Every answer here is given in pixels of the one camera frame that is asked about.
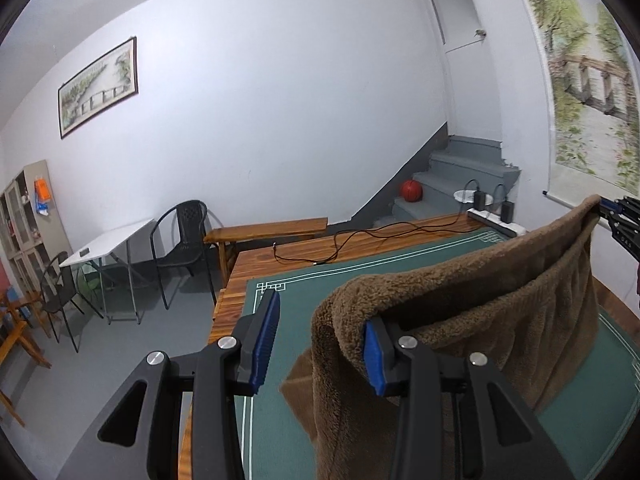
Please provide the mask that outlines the brown fleece garment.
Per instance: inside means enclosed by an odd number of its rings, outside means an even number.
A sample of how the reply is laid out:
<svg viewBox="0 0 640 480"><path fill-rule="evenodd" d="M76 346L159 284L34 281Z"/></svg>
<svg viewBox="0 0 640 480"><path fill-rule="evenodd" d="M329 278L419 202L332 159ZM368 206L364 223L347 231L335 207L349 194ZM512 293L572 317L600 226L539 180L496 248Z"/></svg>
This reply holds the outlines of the brown fleece garment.
<svg viewBox="0 0 640 480"><path fill-rule="evenodd" d="M590 249L599 205L589 196L523 236L409 272L360 275L327 296L281 386L314 445L317 477L390 473L398 403L376 395L362 357L375 315L447 356L485 353L535 411L551 402L597 338Z"/></svg>

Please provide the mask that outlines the white folding table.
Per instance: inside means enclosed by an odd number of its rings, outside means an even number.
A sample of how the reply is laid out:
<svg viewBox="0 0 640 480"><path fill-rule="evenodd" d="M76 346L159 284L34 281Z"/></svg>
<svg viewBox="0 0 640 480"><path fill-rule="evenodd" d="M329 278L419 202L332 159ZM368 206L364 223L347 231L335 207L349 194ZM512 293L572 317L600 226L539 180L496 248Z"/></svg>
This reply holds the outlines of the white folding table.
<svg viewBox="0 0 640 480"><path fill-rule="evenodd" d="M104 276L114 282L114 278L110 278L105 271L104 260L107 257L110 257L119 266L123 266L126 269L131 307L134 314L131 318L115 318L114 315L111 315L107 310L105 290L102 285L101 298L103 302L104 316L108 324L120 321L134 321L137 324L140 324L142 321L142 315L137 306L136 293L134 292L134 278L145 286L152 286L152 282L134 268L134 264L131 260L130 242L151 223L152 219L144 219L138 222L126 224L126 226L121 226L120 228L105 231L60 263L61 268L80 269L85 264L92 266L99 274L101 285L103 284Z"/></svg>

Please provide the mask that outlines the white power strip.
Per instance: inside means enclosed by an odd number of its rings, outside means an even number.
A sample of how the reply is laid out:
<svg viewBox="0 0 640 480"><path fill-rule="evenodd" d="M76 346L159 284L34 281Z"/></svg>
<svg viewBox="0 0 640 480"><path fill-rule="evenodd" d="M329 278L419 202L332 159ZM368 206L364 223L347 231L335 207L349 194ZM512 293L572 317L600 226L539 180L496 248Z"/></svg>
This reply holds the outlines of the white power strip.
<svg viewBox="0 0 640 480"><path fill-rule="evenodd" d="M514 222L503 222L498 214L493 214L488 210L470 208L466 211L466 215L470 219L483 223L484 226L489 226L491 229L510 238L524 236L527 233L524 226Z"/></svg>

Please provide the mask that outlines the black power adapter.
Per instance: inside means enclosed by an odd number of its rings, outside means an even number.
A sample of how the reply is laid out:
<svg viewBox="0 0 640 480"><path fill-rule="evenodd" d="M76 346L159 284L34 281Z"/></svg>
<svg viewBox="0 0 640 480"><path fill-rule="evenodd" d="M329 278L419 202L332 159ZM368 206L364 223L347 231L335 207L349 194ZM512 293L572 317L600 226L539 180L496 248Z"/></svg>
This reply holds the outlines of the black power adapter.
<svg viewBox="0 0 640 480"><path fill-rule="evenodd" d="M514 217L514 203L505 200L500 207L500 221L503 223L512 223Z"/></svg>
<svg viewBox="0 0 640 480"><path fill-rule="evenodd" d="M473 195L473 208L476 210L486 209L486 193L476 190Z"/></svg>

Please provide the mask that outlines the green table mat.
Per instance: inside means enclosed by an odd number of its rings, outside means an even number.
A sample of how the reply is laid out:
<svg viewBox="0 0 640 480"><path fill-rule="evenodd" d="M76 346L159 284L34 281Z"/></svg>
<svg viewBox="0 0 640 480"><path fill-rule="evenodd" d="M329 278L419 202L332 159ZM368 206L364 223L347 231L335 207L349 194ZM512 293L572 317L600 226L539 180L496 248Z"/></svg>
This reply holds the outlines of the green table mat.
<svg viewBox="0 0 640 480"><path fill-rule="evenodd" d="M502 242L490 229L343 263L274 270L246 285L244 313L256 311L262 294L280 296L280 322L268 375L254 398L237 398L245 474L250 479L312 479L316 458L311 440L293 415L280 385L310 345L314 309L338 286L360 274L406 272L441 263ZM574 379L539 421L578 479L593 479L613 457L639 413L639 348L605 312L597 339Z"/></svg>

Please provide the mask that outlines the grey stairs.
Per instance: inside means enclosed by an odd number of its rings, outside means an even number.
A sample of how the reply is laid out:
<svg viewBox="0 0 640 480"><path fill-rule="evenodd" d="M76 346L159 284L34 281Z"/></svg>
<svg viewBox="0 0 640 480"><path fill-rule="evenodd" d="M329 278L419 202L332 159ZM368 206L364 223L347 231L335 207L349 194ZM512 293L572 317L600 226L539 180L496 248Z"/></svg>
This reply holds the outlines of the grey stairs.
<svg viewBox="0 0 640 480"><path fill-rule="evenodd" d="M503 191L511 191L520 173L517 166L503 160L499 141L450 136L446 148L430 155L427 170L412 175L422 185L422 200L407 203L396 195L390 212L376 219L373 226L457 214L461 204L454 199L454 191L475 191L475 182L482 191L502 200Z"/></svg>

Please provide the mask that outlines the hanging scroll painting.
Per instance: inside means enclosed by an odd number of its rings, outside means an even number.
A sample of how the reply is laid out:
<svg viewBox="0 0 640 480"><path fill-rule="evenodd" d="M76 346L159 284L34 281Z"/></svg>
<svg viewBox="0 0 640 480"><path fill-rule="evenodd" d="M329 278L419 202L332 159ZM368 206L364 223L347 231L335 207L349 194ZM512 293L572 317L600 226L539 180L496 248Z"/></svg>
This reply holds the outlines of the hanging scroll painting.
<svg viewBox="0 0 640 480"><path fill-rule="evenodd" d="M525 0L553 101L549 194L639 195L639 64L601 0Z"/></svg>

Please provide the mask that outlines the white plate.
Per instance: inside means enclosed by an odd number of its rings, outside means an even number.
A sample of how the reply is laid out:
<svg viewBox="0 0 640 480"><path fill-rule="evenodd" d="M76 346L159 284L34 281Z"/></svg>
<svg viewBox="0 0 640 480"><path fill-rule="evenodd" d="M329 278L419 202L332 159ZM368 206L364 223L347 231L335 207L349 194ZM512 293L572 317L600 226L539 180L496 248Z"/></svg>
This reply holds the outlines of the white plate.
<svg viewBox="0 0 640 480"><path fill-rule="evenodd" d="M474 190L457 190L454 191L454 199L460 204L472 204L474 203L474 198L476 195L476 191ZM494 198L486 193L485 194L485 205L490 206L494 202Z"/></svg>

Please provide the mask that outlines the white door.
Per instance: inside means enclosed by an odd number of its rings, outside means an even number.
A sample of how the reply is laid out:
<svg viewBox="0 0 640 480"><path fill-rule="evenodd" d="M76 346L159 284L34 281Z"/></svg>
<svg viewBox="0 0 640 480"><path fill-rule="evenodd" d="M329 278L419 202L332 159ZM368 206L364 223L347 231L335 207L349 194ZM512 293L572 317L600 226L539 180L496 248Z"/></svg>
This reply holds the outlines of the white door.
<svg viewBox="0 0 640 480"><path fill-rule="evenodd" d="M449 82L449 132L502 140L499 92L486 30L473 0L431 0Z"/></svg>

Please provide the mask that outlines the red ball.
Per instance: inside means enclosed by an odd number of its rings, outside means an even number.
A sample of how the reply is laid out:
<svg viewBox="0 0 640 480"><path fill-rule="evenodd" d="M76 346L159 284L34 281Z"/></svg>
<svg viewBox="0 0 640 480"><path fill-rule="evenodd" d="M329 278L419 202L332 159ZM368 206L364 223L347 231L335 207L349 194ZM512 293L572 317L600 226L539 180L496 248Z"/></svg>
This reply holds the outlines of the red ball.
<svg viewBox="0 0 640 480"><path fill-rule="evenodd" d="M416 203L422 200L422 185L417 180L405 180L400 186L400 196L407 203Z"/></svg>

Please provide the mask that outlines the wooden bench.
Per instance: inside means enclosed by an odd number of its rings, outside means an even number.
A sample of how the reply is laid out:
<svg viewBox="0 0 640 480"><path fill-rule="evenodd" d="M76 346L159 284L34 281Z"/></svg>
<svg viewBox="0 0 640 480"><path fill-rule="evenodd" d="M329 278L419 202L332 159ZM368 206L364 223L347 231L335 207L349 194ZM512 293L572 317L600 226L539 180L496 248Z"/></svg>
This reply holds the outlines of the wooden bench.
<svg viewBox="0 0 640 480"><path fill-rule="evenodd" d="M218 248L218 261L222 277L222 287L228 281L238 258L239 243L255 240L276 240L282 237L300 237L310 240L315 235L326 232L329 219L326 217L288 220L280 222L246 224L245 226L222 226L210 230L204 237L206 245Z"/></svg>

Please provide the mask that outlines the beige glass-door cabinet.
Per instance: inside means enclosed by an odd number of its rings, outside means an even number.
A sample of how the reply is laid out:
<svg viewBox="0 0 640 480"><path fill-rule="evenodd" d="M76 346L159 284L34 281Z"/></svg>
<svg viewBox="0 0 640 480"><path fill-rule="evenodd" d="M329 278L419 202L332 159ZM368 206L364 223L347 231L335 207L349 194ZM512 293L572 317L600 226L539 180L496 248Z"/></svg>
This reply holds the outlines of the beige glass-door cabinet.
<svg viewBox="0 0 640 480"><path fill-rule="evenodd" d="M2 186L1 244L24 296L38 292L43 271L57 254L72 252L45 160L25 166Z"/></svg>

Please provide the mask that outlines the black metal chair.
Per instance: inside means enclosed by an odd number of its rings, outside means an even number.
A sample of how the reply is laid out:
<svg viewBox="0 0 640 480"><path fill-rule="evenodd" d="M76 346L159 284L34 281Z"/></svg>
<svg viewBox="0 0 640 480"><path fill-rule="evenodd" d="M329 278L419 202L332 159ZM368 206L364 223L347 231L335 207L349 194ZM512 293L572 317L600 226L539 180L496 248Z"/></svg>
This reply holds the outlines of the black metal chair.
<svg viewBox="0 0 640 480"><path fill-rule="evenodd" d="M160 224L170 214L176 216L179 239L177 244L166 255L159 257L155 249L155 234ZM214 304L217 304L212 269L209 264L209 244L204 242L207 217L207 206L201 200L186 200L165 211L152 227L150 233L152 261L156 270L158 287L160 288L160 298L162 298L166 310L169 309L169 302L163 284L162 270L186 268L193 275L193 267L200 261L205 264L209 291Z"/></svg>

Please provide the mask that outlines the framed landscape painting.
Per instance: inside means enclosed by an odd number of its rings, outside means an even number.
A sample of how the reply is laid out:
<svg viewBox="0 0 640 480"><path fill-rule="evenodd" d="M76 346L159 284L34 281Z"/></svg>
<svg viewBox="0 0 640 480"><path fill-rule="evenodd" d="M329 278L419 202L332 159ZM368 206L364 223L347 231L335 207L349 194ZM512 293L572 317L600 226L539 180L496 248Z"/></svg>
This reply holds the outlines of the framed landscape painting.
<svg viewBox="0 0 640 480"><path fill-rule="evenodd" d="M130 37L58 88L60 137L138 92L137 38Z"/></svg>

